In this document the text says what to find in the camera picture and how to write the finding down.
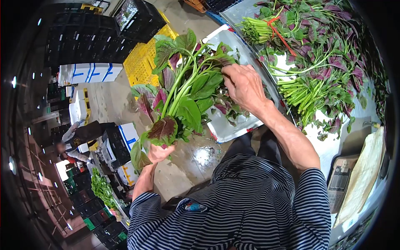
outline box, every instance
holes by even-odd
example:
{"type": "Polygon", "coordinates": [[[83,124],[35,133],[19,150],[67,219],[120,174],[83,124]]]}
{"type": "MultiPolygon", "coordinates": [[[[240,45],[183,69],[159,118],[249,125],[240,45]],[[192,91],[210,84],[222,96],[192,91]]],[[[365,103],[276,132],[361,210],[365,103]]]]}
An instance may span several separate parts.
{"type": "Polygon", "coordinates": [[[119,125],[118,129],[122,135],[122,138],[124,139],[125,146],[127,147],[127,149],[130,152],[133,144],[139,139],[139,135],[136,132],[135,126],[131,122],[131,123],[119,125]]]}
{"type": "Polygon", "coordinates": [[[339,156],[334,159],[332,173],[328,182],[328,199],[331,214],[336,214],[340,210],[347,192],[351,172],[359,156],[359,154],[355,154],[351,156],[339,156]]]}

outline concrete floor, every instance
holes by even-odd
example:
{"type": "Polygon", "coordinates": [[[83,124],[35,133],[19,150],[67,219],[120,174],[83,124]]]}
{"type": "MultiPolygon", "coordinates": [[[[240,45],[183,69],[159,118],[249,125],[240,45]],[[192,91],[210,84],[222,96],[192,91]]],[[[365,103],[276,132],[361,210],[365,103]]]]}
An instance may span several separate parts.
{"type": "MultiPolygon", "coordinates": [[[[197,12],[187,4],[181,6],[177,0],[148,0],[164,12],[172,28],[185,33],[191,28],[197,39],[202,39],[219,27],[219,24],[197,12]]],[[[92,114],[90,121],[115,122],[117,125],[134,122],[138,134],[150,128],[150,119],[136,106],[124,70],[115,82],[82,83],[78,89],[87,88],[92,114]]],[[[218,144],[205,126],[206,135],[193,136],[189,143],[180,142],[172,154],[172,160],[158,164],[154,177],[155,191],[163,201],[177,196],[211,178],[231,142],[218,144]]],[[[258,150],[259,142],[253,147],[258,150]]]]}

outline hand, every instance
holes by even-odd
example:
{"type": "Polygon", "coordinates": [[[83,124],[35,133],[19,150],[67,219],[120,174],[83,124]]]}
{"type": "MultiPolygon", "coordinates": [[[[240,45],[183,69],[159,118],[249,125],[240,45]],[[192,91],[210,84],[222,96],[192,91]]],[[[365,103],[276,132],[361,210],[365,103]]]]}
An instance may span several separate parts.
{"type": "Polygon", "coordinates": [[[271,102],[265,97],[260,75],[251,65],[232,64],[221,70],[229,96],[242,108],[255,116],[264,112],[271,102]]]}
{"type": "Polygon", "coordinates": [[[171,154],[175,150],[176,144],[177,144],[177,142],[174,142],[171,146],[167,147],[166,149],[163,149],[160,146],[151,144],[150,150],[148,153],[148,157],[149,157],[150,161],[153,164],[162,162],[163,160],[165,160],[168,157],[169,154],[171,154]]]}

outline black trousers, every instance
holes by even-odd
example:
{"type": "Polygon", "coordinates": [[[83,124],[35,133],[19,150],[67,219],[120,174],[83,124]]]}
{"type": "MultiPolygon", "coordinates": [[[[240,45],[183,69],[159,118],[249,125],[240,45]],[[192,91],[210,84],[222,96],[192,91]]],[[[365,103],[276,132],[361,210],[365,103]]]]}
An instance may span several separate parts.
{"type": "MultiPolygon", "coordinates": [[[[236,138],[233,143],[229,146],[221,162],[236,155],[236,154],[250,154],[256,155],[256,152],[251,147],[251,137],[253,133],[249,132],[236,138]]],[[[274,133],[271,130],[267,130],[260,140],[260,149],[258,150],[257,156],[262,157],[266,160],[270,160],[279,165],[282,165],[280,152],[278,149],[278,141],[274,133]]]]}

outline leafy green vegetable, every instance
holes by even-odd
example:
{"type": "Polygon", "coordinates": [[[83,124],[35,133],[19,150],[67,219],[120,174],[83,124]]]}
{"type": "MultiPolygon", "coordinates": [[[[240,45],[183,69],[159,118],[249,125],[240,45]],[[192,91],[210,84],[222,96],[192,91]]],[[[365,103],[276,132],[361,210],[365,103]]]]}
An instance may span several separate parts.
{"type": "Polygon", "coordinates": [[[107,207],[117,210],[117,205],[112,196],[111,186],[106,182],[106,178],[100,175],[97,168],[93,168],[92,191],[107,207]]]}

